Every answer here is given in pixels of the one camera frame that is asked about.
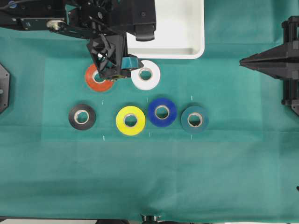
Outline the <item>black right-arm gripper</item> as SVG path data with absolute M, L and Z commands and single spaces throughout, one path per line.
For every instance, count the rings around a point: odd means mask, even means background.
M 282 105 L 299 111 L 299 17 L 291 16 L 282 23 L 284 44 L 253 54 L 240 60 L 240 65 L 259 71 L 274 79 L 284 79 Z M 286 60 L 286 43 L 297 50 Z

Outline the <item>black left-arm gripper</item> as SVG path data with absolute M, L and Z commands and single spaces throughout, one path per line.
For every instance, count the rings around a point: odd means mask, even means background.
M 135 34 L 134 0 L 64 0 L 69 23 L 63 24 L 64 35 L 99 35 L 91 38 L 87 48 L 100 78 L 115 81 L 131 77 L 131 71 L 143 68 L 141 60 L 124 56 L 126 38 Z

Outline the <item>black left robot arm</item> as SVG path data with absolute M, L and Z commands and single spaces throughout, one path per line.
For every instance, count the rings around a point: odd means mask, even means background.
M 119 4 L 119 0 L 2 0 L 0 26 L 18 31 L 48 30 L 87 40 L 100 78 L 115 81 L 144 66 L 128 53 L 126 33 L 108 24 L 106 16 Z

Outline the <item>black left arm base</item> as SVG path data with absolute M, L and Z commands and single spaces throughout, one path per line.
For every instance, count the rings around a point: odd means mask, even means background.
M 0 64 L 0 113 L 9 106 L 10 73 Z

